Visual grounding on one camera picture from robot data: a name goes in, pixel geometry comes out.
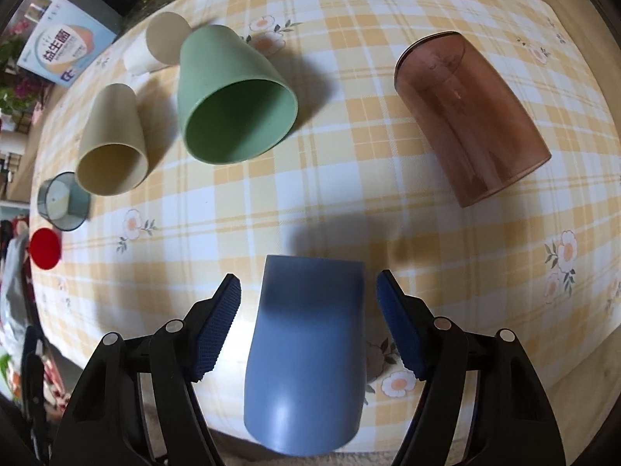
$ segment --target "box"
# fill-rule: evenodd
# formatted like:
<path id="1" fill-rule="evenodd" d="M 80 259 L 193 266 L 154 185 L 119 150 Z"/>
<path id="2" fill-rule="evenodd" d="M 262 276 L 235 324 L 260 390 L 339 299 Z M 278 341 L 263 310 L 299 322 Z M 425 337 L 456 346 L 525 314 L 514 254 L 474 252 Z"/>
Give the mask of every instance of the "box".
<path id="1" fill-rule="evenodd" d="M 103 2 L 102 12 L 109 7 Z M 108 26 L 69 0 L 54 0 L 32 32 L 17 65 L 65 87 L 114 42 L 120 26 Z"/>

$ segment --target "table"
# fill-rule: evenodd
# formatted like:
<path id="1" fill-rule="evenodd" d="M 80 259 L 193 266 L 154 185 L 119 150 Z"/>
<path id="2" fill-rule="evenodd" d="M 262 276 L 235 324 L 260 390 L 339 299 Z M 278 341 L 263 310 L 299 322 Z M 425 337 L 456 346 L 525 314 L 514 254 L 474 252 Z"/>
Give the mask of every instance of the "table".
<path id="1" fill-rule="evenodd" d="M 151 334 L 233 272 L 243 303 L 196 389 L 209 426 L 248 437 L 243 377 L 266 255 L 361 259 L 374 380 L 361 430 L 344 450 L 386 450 L 400 444 L 422 384 L 403 369 L 375 304 L 381 269 L 465 330 L 512 328 L 545 386 L 621 323 L 621 145 L 591 71 L 548 5 L 178 0 L 167 10 L 192 26 L 225 24 L 269 56 L 296 91 L 300 116 L 259 158 L 195 161 L 178 136 L 178 68 L 131 77 L 122 65 L 144 24 L 77 80 L 46 120 L 33 192 L 73 169 L 92 99 L 111 82 L 137 92 L 153 170 L 130 193 L 98 197 L 89 222 L 63 237 L 63 261 L 33 271 L 43 327 L 65 356 L 84 365 L 110 330 Z M 468 209 L 392 86 L 401 52 L 447 29 L 507 80 L 553 156 Z M 33 214 L 31 225 L 45 222 Z M 458 441 L 473 388 L 470 380 Z"/>

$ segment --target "yellow and white tablecloth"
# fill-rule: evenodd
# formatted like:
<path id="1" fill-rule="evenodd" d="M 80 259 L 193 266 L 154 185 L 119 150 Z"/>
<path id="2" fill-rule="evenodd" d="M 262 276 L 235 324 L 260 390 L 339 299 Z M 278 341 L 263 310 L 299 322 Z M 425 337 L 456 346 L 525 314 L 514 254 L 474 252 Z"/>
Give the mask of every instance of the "yellow and white tablecloth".
<path id="1" fill-rule="evenodd" d="M 512 328 L 547 386 L 619 325 L 621 145 L 591 71 L 546 4 L 179 0 L 167 10 L 194 27 L 225 24 L 268 55 L 297 92 L 299 119 L 259 158 L 195 161 L 179 138 L 178 68 L 132 77 L 122 65 L 144 24 L 77 80 L 49 114 L 33 193 L 74 169 L 92 100 L 112 82 L 138 94 L 153 170 L 131 193 L 95 198 L 89 221 L 64 234 L 61 263 L 33 271 L 45 332 L 68 358 L 84 365 L 110 330 L 151 334 L 235 273 L 243 303 L 197 394 L 209 426 L 248 437 L 244 371 L 266 255 L 361 259 L 375 381 L 345 449 L 381 450 L 401 442 L 422 387 L 403 369 L 375 303 L 381 269 L 465 330 Z M 552 152 L 467 209 L 392 84 L 401 52 L 443 30 L 460 31 L 485 55 Z M 44 226 L 34 196 L 32 208 L 33 229 Z"/>

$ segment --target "metal screw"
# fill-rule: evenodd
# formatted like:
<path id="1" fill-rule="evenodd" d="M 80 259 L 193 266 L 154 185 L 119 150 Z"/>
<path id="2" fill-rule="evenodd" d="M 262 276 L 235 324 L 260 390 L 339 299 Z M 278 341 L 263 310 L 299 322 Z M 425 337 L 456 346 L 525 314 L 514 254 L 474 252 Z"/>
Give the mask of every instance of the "metal screw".
<path id="1" fill-rule="evenodd" d="M 106 336 L 104 336 L 104 345 L 114 345 L 116 343 L 116 340 L 119 339 L 119 335 L 117 335 L 116 333 L 108 333 Z"/>
<path id="2" fill-rule="evenodd" d="M 434 326 L 442 331 L 448 331 L 451 329 L 452 323 L 450 320 L 446 319 L 446 317 L 436 317 L 434 319 Z"/>
<path id="3" fill-rule="evenodd" d="M 171 320 L 166 325 L 166 331 L 168 331 L 169 333 L 176 333 L 177 331 L 181 331 L 182 329 L 183 329 L 183 322 L 178 319 Z"/>
<path id="4" fill-rule="evenodd" d="M 515 334 L 509 329 L 502 329 L 500 337 L 506 342 L 512 342 L 513 340 L 515 340 Z"/>

